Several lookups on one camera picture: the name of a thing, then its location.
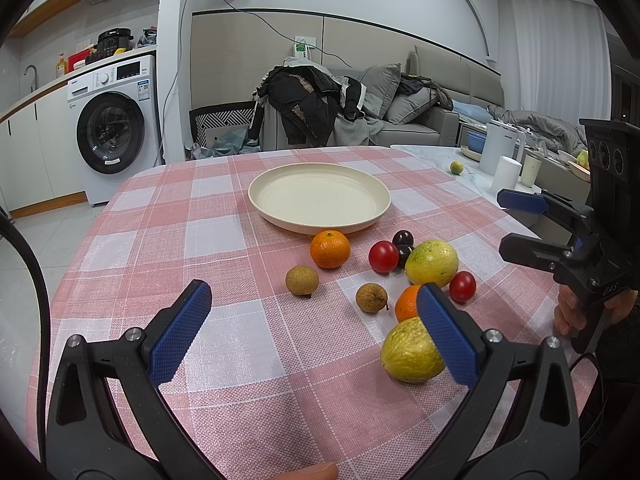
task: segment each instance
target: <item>dark cherry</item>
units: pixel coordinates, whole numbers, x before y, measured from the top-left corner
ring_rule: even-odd
[[[404,264],[406,263],[409,254],[414,250],[411,245],[398,245],[398,253],[400,253],[400,259],[398,260],[398,267],[404,269]]]
[[[394,235],[394,239],[391,240],[391,243],[396,247],[398,245],[409,245],[413,246],[414,244],[414,236],[409,231],[398,231]]]

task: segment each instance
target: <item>tray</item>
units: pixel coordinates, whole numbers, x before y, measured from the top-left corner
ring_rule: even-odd
[[[460,146],[460,152],[462,152],[462,154],[464,156],[470,158],[471,160],[475,160],[476,162],[480,162],[480,157],[482,156],[482,153],[472,152],[466,146]]]
[[[591,171],[585,170],[582,166],[570,160],[568,160],[567,163],[569,164],[569,169],[576,177],[583,179],[585,182],[591,182]]]
[[[363,171],[306,162],[257,176],[249,186],[249,200],[260,216],[283,229],[348,234],[377,222],[391,205],[391,193]]]

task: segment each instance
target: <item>finger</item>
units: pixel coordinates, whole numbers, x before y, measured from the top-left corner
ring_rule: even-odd
[[[560,299],[560,301],[558,301],[558,307],[562,311],[564,320],[569,325],[577,328],[578,330],[582,330],[585,326],[587,326],[587,318],[584,317],[584,314],[576,308],[571,308],[562,298]]]
[[[575,308],[578,305],[578,296],[566,285],[560,285],[558,292],[558,301],[564,300],[569,308]]]
[[[564,316],[562,316],[562,311],[559,306],[556,306],[554,309],[554,325],[559,333],[562,335],[567,335],[569,333],[569,329],[571,328],[569,324],[565,321]]]
[[[605,301],[604,306],[612,310],[609,318],[610,322],[616,324],[625,319],[633,309],[636,298],[638,298],[638,292],[628,288],[610,300]]]
[[[298,471],[282,473],[271,478],[271,480],[336,480],[338,478],[338,467],[333,462],[314,464]]]

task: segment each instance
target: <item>floor tile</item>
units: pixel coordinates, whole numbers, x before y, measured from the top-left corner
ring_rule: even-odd
[[[53,296],[58,290],[58,285],[62,281],[62,276],[65,275],[67,267],[46,267],[42,269],[44,281],[47,284],[47,294],[49,295],[49,301],[53,299]]]
[[[20,437],[20,440],[26,444],[27,443],[27,423],[24,421],[24,418],[19,416],[17,413],[11,412],[9,410],[2,411],[3,415],[6,417],[6,420],[9,421],[9,424],[12,428],[14,428],[15,433]]]
[[[100,208],[89,208],[84,204],[70,209],[69,215],[38,254],[41,267],[68,266],[95,219],[101,213]]]
[[[27,240],[33,253],[38,256],[68,214],[69,210],[66,207],[47,211],[26,218],[18,218],[15,226]],[[0,270],[25,268],[26,265],[12,245],[7,240],[0,241]]]
[[[15,221],[38,258],[49,301],[103,209],[80,204]],[[40,311],[33,281],[14,248],[0,240],[0,408],[24,442],[26,392],[39,341]]]

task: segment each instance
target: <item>white kettle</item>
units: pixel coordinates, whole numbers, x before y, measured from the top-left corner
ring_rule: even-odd
[[[515,126],[499,121],[490,121],[486,126],[486,142],[480,157],[480,169],[485,173],[494,175],[498,167],[500,157],[513,158],[513,150],[516,147],[516,139],[520,139],[517,161],[522,160],[526,136]]]

